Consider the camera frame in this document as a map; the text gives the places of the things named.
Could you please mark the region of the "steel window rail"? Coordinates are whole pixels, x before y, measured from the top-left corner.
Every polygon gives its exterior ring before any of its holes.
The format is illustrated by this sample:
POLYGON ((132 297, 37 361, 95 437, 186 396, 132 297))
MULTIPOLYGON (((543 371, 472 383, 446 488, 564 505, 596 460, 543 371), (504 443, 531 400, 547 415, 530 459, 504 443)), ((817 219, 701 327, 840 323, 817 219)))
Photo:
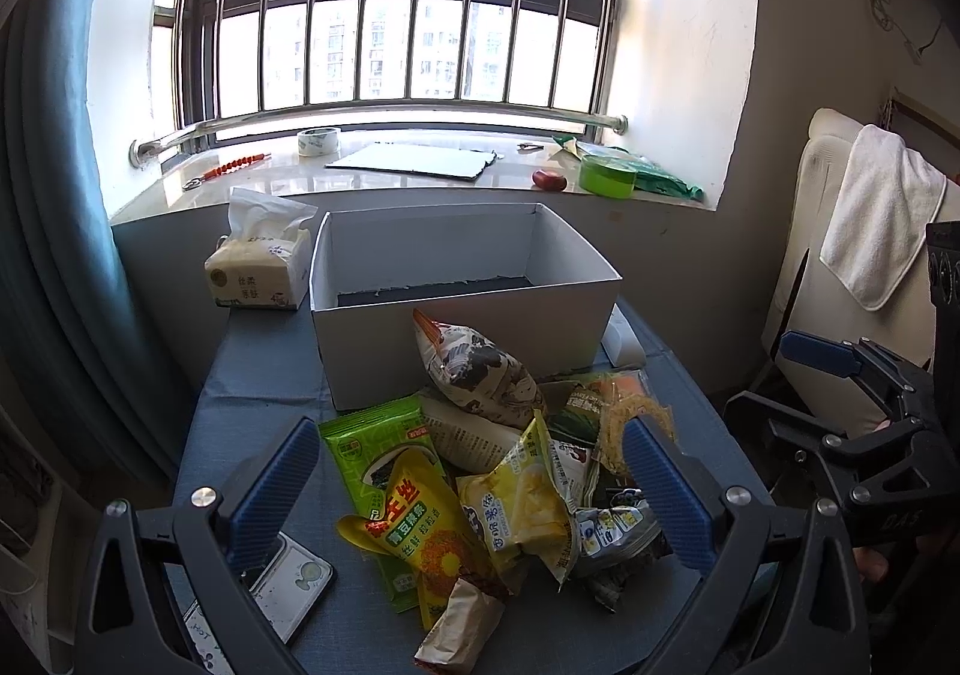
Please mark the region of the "steel window rail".
POLYGON ((473 98, 373 98, 343 103, 308 103, 285 108, 262 109, 244 115, 204 119, 148 140, 134 140, 128 147, 128 163, 143 168, 161 161, 164 154, 194 140, 244 131, 252 139, 270 139, 294 131, 302 122, 334 127, 430 127, 444 124, 472 124, 487 118, 525 119, 534 122, 562 122, 574 126, 608 129, 617 136, 628 132, 624 115, 599 115, 555 106, 483 101, 473 98))

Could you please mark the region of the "white remote device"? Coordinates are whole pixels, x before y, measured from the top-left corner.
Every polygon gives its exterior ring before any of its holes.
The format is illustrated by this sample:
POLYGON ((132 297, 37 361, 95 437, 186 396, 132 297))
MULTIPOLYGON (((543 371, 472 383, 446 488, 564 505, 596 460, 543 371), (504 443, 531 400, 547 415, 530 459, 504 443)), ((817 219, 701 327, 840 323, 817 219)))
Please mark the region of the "white remote device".
POLYGON ((601 347, 612 368, 644 368, 646 350, 628 317, 618 304, 608 316, 601 338, 601 347))

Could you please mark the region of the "teal curtain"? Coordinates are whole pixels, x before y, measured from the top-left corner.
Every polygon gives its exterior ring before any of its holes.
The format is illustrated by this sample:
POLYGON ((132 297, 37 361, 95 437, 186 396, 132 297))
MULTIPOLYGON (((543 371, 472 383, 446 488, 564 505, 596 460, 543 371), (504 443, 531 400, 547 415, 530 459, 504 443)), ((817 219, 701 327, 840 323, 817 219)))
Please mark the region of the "teal curtain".
POLYGON ((78 472, 176 478, 190 386, 143 309, 89 122, 94 0, 19 0, 2 26, 2 353, 78 472))

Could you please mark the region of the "black white snack bag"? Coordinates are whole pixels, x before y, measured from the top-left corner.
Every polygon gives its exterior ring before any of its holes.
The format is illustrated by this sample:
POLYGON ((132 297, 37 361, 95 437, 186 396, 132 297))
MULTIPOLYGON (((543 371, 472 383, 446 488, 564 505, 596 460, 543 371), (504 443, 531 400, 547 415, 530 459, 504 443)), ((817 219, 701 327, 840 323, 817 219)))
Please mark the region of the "black white snack bag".
POLYGON ((459 409, 523 430, 544 396, 521 361, 469 326, 413 311, 421 363, 441 394, 459 409))

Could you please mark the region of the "green plastic bag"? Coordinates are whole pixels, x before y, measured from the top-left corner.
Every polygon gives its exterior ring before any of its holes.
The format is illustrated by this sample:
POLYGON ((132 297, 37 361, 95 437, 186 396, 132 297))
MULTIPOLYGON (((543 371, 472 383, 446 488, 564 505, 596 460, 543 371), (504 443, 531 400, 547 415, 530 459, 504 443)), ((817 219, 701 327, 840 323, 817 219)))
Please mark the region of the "green plastic bag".
POLYGON ((700 186, 677 178, 656 163, 652 163, 649 158, 633 155, 620 147, 583 142, 569 134, 555 136, 553 142, 560 147, 563 154, 571 155, 579 165, 584 155, 597 155, 597 157, 612 158, 625 166, 630 166, 636 171, 635 193, 656 194, 656 196, 693 200, 693 202, 704 201, 704 192, 700 186))

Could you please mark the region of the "tissue pack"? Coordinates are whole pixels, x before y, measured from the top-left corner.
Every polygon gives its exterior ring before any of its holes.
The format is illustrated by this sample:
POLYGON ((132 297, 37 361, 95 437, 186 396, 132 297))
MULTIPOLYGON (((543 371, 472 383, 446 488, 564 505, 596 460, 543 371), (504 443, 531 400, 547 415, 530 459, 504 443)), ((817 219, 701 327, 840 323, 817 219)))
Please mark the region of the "tissue pack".
POLYGON ((229 233, 203 264, 220 308, 297 310, 308 291, 314 205, 251 189, 229 196, 229 233))

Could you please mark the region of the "red small object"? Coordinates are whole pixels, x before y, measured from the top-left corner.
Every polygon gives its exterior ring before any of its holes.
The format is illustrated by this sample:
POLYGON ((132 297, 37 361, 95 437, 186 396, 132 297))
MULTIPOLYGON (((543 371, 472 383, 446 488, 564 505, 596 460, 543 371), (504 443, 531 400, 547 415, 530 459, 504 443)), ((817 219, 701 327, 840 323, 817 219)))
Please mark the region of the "red small object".
POLYGON ((544 193, 562 193, 568 186, 568 180, 555 171, 537 170, 532 173, 532 184, 544 193))

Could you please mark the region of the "white printed tall snack bag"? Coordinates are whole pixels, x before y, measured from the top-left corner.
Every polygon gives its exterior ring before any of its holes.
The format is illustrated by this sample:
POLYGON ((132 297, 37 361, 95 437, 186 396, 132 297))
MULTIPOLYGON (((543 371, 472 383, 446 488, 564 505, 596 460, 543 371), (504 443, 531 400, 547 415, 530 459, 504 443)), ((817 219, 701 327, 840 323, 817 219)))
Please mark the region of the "white printed tall snack bag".
POLYGON ((464 412, 431 392, 416 399, 439 457, 467 473, 491 472, 521 439, 519 430, 464 412))

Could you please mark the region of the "yellow red snack bag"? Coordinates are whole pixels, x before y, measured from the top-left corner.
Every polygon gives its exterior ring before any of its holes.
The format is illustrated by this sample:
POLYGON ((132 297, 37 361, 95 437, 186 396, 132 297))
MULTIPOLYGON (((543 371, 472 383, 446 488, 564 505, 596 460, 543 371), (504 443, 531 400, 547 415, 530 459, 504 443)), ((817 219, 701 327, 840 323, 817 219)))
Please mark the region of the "yellow red snack bag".
POLYGON ((448 606, 459 579, 496 599, 506 589, 490 555, 460 506, 457 494, 433 470, 421 452, 405 449, 395 459, 389 478, 391 499, 398 506, 392 522, 382 519, 386 540, 380 544, 373 522, 358 514, 343 516, 338 535, 374 555, 392 556, 413 571, 421 624, 430 631, 448 606))

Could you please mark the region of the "white cardboard box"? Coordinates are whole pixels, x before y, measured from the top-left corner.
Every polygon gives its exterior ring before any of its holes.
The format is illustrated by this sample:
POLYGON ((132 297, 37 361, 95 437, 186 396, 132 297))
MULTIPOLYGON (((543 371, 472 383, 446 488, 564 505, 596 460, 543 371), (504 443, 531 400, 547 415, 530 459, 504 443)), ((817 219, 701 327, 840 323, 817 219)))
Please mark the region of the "white cardboard box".
POLYGON ((534 377, 587 368, 620 283, 540 202, 340 210, 319 225, 309 306, 332 402, 349 412, 425 384, 416 313, 472 327, 534 377))

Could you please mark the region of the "green seaweed snack bag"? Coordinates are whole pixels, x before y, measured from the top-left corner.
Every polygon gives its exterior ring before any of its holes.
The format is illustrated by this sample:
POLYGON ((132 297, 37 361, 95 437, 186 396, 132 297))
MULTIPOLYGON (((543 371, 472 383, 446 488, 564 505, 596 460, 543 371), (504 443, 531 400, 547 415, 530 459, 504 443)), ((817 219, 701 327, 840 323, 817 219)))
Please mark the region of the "green seaweed snack bag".
POLYGON ((380 544, 386 540, 382 519, 392 522, 397 516, 389 478, 395 459, 405 449, 421 452, 439 477, 449 482, 421 415, 418 395, 336 416, 320 423, 319 434, 331 451, 356 514, 373 522, 380 544))

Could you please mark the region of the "black silver snack bag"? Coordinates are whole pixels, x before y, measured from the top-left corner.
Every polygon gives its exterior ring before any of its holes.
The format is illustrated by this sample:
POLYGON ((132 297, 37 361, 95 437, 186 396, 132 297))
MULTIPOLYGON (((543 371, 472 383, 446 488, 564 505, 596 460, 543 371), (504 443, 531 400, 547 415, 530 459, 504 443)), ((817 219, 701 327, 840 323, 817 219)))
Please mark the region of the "black silver snack bag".
POLYGON ((654 561, 672 553, 646 494, 622 488, 607 508, 576 512, 579 556, 571 585, 597 610, 617 613, 626 589, 654 561))

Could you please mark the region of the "clear noodle snack pack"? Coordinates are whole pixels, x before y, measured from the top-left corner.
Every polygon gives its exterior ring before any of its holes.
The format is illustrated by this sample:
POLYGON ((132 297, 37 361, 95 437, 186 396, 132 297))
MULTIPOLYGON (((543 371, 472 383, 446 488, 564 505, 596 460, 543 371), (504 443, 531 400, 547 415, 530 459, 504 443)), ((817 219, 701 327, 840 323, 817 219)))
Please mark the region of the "clear noodle snack pack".
POLYGON ((613 477, 620 480, 628 480, 631 477, 623 454, 626 423, 643 415, 652 416, 658 423, 658 427, 672 441, 677 439, 672 410, 659 404, 656 399, 652 399, 651 395, 628 394, 613 404, 605 405, 602 410, 599 438, 597 438, 599 462, 612 473, 613 477))

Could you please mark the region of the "clear tape roll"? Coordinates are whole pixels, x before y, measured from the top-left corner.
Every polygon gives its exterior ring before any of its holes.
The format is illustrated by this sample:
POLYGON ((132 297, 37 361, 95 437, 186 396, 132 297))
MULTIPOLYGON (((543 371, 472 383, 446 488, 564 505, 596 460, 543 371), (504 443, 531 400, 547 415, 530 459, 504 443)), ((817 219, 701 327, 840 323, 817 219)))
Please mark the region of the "clear tape roll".
POLYGON ((301 158, 327 158, 340 154, 338 127, 311 127, 296 134, 296 145, 301 158))

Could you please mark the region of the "pale yellow chip bag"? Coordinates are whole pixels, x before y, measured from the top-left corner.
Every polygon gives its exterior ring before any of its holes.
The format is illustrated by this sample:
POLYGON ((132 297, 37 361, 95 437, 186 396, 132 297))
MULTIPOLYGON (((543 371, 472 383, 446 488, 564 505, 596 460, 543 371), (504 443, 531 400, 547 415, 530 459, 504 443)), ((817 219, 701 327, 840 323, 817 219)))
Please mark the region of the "pale yellow chip bag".
POLYGON ((562 586, 578 555, 578 535, 563 494, 565 476, 540 410, 500 464, 457 480, 460 506, 511 595, 521 594, 539 560, 562 586))

